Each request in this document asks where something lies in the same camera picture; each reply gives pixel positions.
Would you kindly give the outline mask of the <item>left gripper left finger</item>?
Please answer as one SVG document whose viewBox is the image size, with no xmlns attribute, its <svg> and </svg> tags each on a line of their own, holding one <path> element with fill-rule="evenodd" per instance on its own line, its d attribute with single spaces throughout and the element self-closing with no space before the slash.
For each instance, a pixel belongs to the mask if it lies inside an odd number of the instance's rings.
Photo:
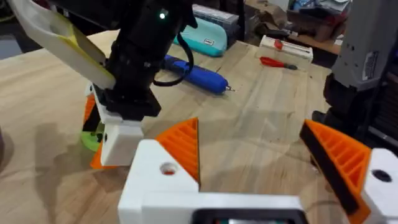
<svg viewBox="0 0 398 224">
<path fill-rule="evenodd" d="M 139 143 L 118 203 L 119 222 L 143 223 L 147 194 L 197 193 L 199 188 L 198 118 L 194 117 Z"/>
</svg>

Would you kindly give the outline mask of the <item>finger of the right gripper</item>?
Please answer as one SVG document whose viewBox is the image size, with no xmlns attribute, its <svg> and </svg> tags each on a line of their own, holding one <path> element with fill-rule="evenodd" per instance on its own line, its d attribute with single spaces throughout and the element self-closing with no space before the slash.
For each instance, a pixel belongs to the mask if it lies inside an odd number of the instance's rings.
<svg viewBox="0 0 398 224">
<path fill-rule="evenodd" d="M 93 169 L 129 166 L 144 138 L 140 124 L 106 124 L 103 139 L 90 162 Z"/>
</svg>

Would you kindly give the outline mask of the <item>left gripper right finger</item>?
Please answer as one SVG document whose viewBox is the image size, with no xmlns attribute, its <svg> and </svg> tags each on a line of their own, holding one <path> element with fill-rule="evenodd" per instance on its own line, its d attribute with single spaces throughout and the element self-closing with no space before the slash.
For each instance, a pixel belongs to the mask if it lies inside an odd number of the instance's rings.
<svg viewBox="0 0 398 224">
<path fill-rule="evenodd" d="M 306 119 L 299 136 L 348 223 L 397 223 L 397 156 Z"/>
</svg>

